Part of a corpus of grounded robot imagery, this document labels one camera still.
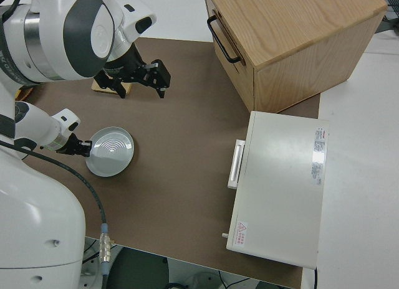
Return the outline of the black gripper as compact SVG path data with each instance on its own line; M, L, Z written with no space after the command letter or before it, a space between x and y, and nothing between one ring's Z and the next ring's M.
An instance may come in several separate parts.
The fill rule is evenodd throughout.
M82 147L83 146L92 146L92 141L81 141L76 137L76 135L70 135L66 144L63 145L60 149L57 150L59 154L67 154L67 155L81 155L84 157L90 156L90 147Z
M114 69L103 68L94 80L101 89L115 90L120 98L126 97L126 89L122 83L140 83L157 90L160 98L165 97L165 90L170 86L171 76L161 60L150 64L141 64L135 69L127 66Z

